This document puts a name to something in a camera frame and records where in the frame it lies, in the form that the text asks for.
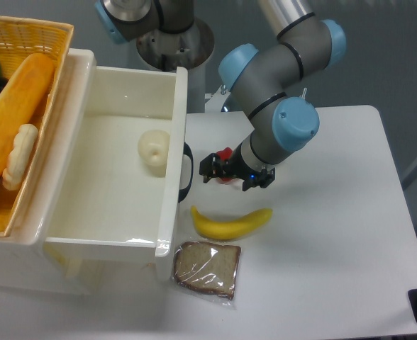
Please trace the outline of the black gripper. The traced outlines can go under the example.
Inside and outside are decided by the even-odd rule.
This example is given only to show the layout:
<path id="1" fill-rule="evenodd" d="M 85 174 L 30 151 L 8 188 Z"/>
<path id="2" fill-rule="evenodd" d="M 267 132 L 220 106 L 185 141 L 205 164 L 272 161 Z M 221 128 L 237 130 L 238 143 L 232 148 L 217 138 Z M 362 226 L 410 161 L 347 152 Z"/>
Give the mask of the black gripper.
<path id="1" fill-rule="evenodd" d="M 243 180 L 242 190 L 250 188 L 266 188 L 275 180 L 275 168 L 261 171 L 252 170 L 243 160 L 238 150 L 233 150 L 230 157 L 232 165 L 238 179 Z M 218 179 L 222 183 L 227 182 L 227 177 L 223 170 L 226 165 L 226 158 L 222 158 L 217 153 L 211 153 L 201 160 L 199 164 L 199 174 L 203 177 L 203 182 L 208 183 L 211 179 Z"/>

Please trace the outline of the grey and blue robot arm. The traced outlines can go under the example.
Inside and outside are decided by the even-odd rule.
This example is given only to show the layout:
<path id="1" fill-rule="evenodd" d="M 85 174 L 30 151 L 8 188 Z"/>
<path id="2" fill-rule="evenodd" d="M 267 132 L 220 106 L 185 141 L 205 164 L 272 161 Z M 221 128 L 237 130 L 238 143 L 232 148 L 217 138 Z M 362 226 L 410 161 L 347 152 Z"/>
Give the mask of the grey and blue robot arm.
<path id="1" fill-rule="evenodd" d="M 214 49 L 211 29 L 194 13 L 193 1 L 98 1 L 96 11 L 112 41 L 135 41 L 147 66 L 170 72 L 195 70 Z M 275 168 L 318 132 L 316 109 L 286 88 L 339 62 L 346 51 L 343 29 L 319 20 L 306 1 L 261 1 L 277 44 L 260 52 L 244 44 L 229 52 L 218 73 L 253 130 L 228 156 L 212 153 L 199 165 L 205 181 L 240 179 L 243 189 L 266 188 Z"/>

